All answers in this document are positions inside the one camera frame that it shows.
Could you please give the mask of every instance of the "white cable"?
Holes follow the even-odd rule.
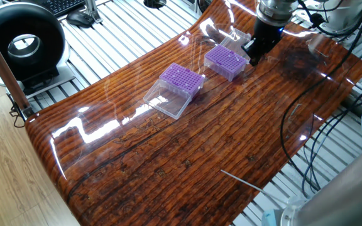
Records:
[[[236,180],[238,180],[238,181],[240,181],[240,182],[242,182],[242,183],[244,183],[244,184],[246,184],[246,185],[248,185],[248,186],[251,186],[251,187],[257,189],[258,191],[262,192],[263,194],[269,196],[270,198],[272,198],[272,199],[274,199],[274,200],[276,200],[276,201],[279,201],[279,202],[283,203],[284,205],[288,206],[288,203],[287,203],[287,202],[285,202],[285,201],[283,201],[283,200],[280,200],[279,198],[276,198],[275,196],[273,196],[273,195],[265,192],[265,191],[262,190],[261,188],[258,188],[257,186],[252,185],[252,184],[250,184],[250,183],[248,183],[248,182],[246,182],[246,181],[244,181],[244,180],[241,180],[241,179],[239,179],[238,177],[236,177],[236,176],[234,176],[234,175],[232,175],[232,174],[230,174],[230,173],[227,173],[227,172],[224,171],[223,169],[221,169],[220,171],[222,171],[223,173],[231,176],[232,178],[234,178],[234,179],[236,179]]]

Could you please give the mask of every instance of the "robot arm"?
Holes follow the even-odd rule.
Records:
[[[297,0],[262,0],[256,8],[252,40],[242,48],[256,66],[261,57],[282,39],[284,26],[290,22],[299,5]]]
[[[292,19],[293,12],[298,5],[303,4],[300,0],[262,0],[256,8],[256,22],[253,38],[250,42],[242,45],[242,49],[251,58],[250,63],[256,66],[261,57],[268,53],[282,39],[284,26]],[[338,7],[329,13],[329,23],[325,30],[321,30],[319,25],[324,22],[324,18],[314,13],[310,20],[313,27],[319,28],[322,32],[333,35],[334,31],[343,31],[342,36],[351,34],[353,24],[359,21],[362,9],[362,0],[328,0],[327,8]]]

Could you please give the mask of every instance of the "glossy wood surface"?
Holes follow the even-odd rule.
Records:
[[[347,51],[289,24],[256,67],[228,82],[203,66],[231,29],[253,32],[255,1],[213,1],[185,33],[89,88],[42,110],[26,130],[48,175],[81,225],[227,225],[256,192],[220,173],[264,186],[287,162],[280,121],[287,106]],[[174,120],[143,102],[171,64],[206,76]],[[362,76],[351,55],[288,113],[294,154]]]

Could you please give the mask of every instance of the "metal rod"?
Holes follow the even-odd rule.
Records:
[[[20,89],[18,82],[16,81],[11,69],[6,63],[4,57],[0,52],[0,77],[2,78],[6,88],[12,95],[13,100],[17,103],[21,110],[25,110],[30,107],[28,99]]]
[[[94,22],[103,22],[100,18],[99,12],[97,11],[96,0],[86,0],[86,8],[88,14],[94,19]]]

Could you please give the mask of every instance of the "pipette tip box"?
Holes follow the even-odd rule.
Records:
[[[178,119],[203,84],[202,75],[172,63],[143,100],[164,114]]]
[[[205,54],[204,65],[230,82],[245,69],[247,60],[228,48],[217,45]]]

